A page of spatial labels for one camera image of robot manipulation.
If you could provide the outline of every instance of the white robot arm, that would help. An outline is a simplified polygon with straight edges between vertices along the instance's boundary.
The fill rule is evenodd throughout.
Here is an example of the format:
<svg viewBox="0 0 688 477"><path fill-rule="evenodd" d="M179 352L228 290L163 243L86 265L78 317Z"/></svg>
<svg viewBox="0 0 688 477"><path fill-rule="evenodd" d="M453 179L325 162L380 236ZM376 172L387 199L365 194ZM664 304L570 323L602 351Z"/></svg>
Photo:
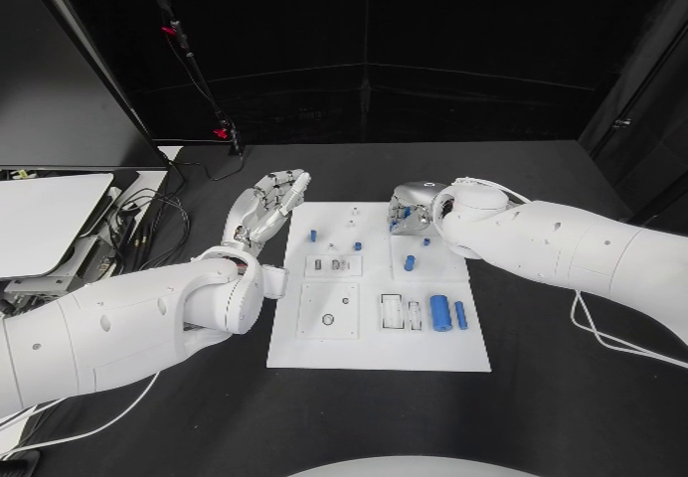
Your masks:
<svg viewBox="0 0 688 477"><path fill-rule="evenodd" d="M517 205L504 192L513 191L478 179L458 179L442 191L433 184L417 202L409 191L422 184L400 186L394 192L394 234L410 229L427 234L417 220L423 206L456 253L484 258L524 278L622 303L688 343L687 237L622 224L575 207L530 202L518 194L527 203Z"/></svg>
<svg viewBox="0 0 688 477"><path fill-rule="evenodd" d="M311 175L270 174L233 207L223 245L189 263L117 276L0 321L0 415L125 386L244 334L288 270L257 260Z"/></svg>

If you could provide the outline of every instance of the small blue part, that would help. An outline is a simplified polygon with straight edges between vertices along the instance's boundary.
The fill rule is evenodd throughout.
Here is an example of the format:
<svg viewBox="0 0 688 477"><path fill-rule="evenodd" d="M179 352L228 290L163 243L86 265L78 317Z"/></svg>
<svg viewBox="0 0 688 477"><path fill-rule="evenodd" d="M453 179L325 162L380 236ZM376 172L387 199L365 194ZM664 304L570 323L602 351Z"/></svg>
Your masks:
<svg viewBox="0 0 688 477"><path fill-rule="evenodd" d="M455 307L456 307L456 317L459 318L459 329L468 330L469 323L466 322L466 313L464 312L464 303L458 301L455 303Z"/></svg>
<svg viewBox="0 0 688 477"><path fill-rule="evenodd" d="M435 331L452 330L452 314L449 312L449 300L445 295L430 297L430 310L433 312Z"/></svg>
<svg viewBox="0 0 688 477"><path fill-rule="evenodd" d="M410 255L407 258L406 258L406 263L404 263L404 270L406 271L412 271L413 270L413 263L416 262L416 257L413 255Z"/></svg>

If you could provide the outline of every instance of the white cable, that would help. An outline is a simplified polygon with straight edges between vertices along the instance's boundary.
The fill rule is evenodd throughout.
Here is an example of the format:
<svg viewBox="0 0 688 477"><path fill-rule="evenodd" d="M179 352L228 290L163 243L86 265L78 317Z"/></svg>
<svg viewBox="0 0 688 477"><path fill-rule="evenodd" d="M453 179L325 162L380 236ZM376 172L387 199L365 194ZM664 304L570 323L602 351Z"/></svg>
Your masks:
<svg viewBox="0 0 688 477"><path fill-rule="evenodd" d="M94 435L96 433L101 432L106 428L109 428L125 416L126 414L133 410L133 407L139 404L139 401L143 399L143 397L146 396L151 388L153 387L153 383L155 383L155 380L158 380L158 376L161 375L161 373L156 373L155 376L153 376L153 379L151 380L151 383L148 384L146 386L146 389L143 390L143 393L140 394L140 396L136 398L136 401L132 403L132 405L129 406L129 408L125 410L125 412L106 424L103 425L99 429L93 430L91 432L87 432L86 434L80 434L80 435L76 435L74 437L65 437L64 439L58 439L58 440L51 440L50 442L44 442L41 444L32 444L32 445L26 445L25 447L18 447L16 449L12 449L9 450L8 452L3 452L0 454L0 458L3 458L6 455L9 454L15 454L18 452L24 452L25 450L31 450L31 449L37 449L38 447L48 447L50 445L55 445L55 444L63 444L65 442L71 442L73 440L78 440L78 439L83 439L84 437L90 437L91 435Z"/></svg>
<svg viewBox="0 0 688 477"><path fill-rule="evenodd" d="M502 184L498 184L497 182L487 181L485 179L475 179L474 177L466 177L458 179L458 181L474 181L478 182L479 184L484 184L485 186L492 186L501 191L508 192L513 194L513 196L518 197L527 204L531 202L531 199L527 199L520 193L514 192L511 189L508 189Z"/></svg>
<svg viewBox="0 0 688 477"><path fill-rule="evenodd" d="M11 422L8 422L2 427L0 431L5 430L8 427L12 427L16 423L22 422L25 419L28 419L32 415L38 414L39 412L44 412L48 408L51 408L54 405L58 405L67 398L64 397L63 399L54 400L47 406L44 406L41 409L32 410L32 412L26 412L21 416L18 416L16 419L13 419Z"/></svg>
<svg viewBox="0 0 688 477"><path fill-rule="evenodd" d="M580 305L583 307L583 311L585 311L585 316L588 317L588 323L590 324L590 328L588 328L586 326L580 325L576 321L576 318L575 318L575 314L576 314L576 305L577 303L580 302ZM673 365L677 365L680 366L681 368L688 368L688 363L680 361L680 360L676 360L674 358L670 358L668 356L664 356L664 355L660 355L658 353L655 353L654 351L650 351L647 350L645 348L641 348L639 346L634 345L632 343L628 343L626 341L621 340L619 338L616 338L615 336L611 336L608 335L606 333L601 333L598 331L598 328L595 327L595 322L592 321L592 315L590 315L590 312L588 310L588 306L585 304L585 301L583 301L583 297L580 296L580 291L576 290L576 298L573 300L573 307L572 307L572 321L573 323L585 330L585 331L589 331L593 335L595 335L595 338L598 339L599 341L599 344L615 350L615 351L621 351L624 353L631 353L634 355L638 355L638 356L644 356L645 358L654 358L655 360L660 360L660 361L664 361L665 363L670 363ZM614 345L609 345L608 343L603 342L602 338L606 338L608 340L612 340L615 341L616 343L628 346L629 348L632 348L631 350L626 349L626 348L621 348L618 346L614 346Z"/></svg>

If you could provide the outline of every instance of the white board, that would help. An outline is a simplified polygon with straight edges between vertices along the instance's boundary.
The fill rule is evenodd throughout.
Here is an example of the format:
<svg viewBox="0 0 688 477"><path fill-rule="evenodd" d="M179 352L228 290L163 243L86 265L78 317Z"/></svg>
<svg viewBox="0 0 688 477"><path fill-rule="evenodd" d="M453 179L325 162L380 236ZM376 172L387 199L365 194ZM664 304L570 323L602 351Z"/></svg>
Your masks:
<svg viewBox="0 0 688 477"><path fill-rule="evenodd" d="M58 267L113 182L113 174L0 182L0 278Z"/></svg>
<svg viewBox="0 0 688 477"><path fill-rule="evenodd" d="M443 246L440 237L432 237L430 246L423 246L423 237L393 238L387 207L387 203L308 202L295 209L285 260L290 281L277 304L270 368L491 372L465 259ZM318 231L316 242L312 230ZM358 241L361 250L354 249ZM409 254L417 255L417 268L410 272L403 268ZM321 260L345 257L358 263L352 255L361 257L360 276L313 276L309 267L316 256ZM344 295L348 287L357 288L355 298ZM383 294L401 295L404 329L383 328ZM433 295L446 295L451 302L455 327L443 333L432 327ZM412 331L409 322L414 301L420 331ZM459 330L456 301L464 302L468 330ZM329 314L335 318L331 325L325 324L332 320Z"/></svg>

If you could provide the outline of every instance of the robotic hand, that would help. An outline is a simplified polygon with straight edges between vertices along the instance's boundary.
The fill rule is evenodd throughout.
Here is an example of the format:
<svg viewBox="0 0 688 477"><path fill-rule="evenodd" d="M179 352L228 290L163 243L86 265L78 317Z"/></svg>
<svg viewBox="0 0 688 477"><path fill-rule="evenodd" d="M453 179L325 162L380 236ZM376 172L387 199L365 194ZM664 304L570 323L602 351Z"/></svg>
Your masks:
<svg viewBox="0 0 688 477"><path fill-rule="evenodd" d="M237 200L223 245L189 263L101 280L0 322L0 415L125 386L251 329L288 286L288 270L256 257L309 182L302 170L270 174Z"/></svg>
<svg viewBox="0 0 688 477"><path fill-rule="evenodd" d="M622 303L688 343L687 237L575 207L531 202L489 181L458 179L442 191L427 184L404 184L394 191L394 234L427 236L419 224L429 227L432 222L449 248L466 258L484 258L524 278ZM511 202L505 192L526 203Z"/></svg>

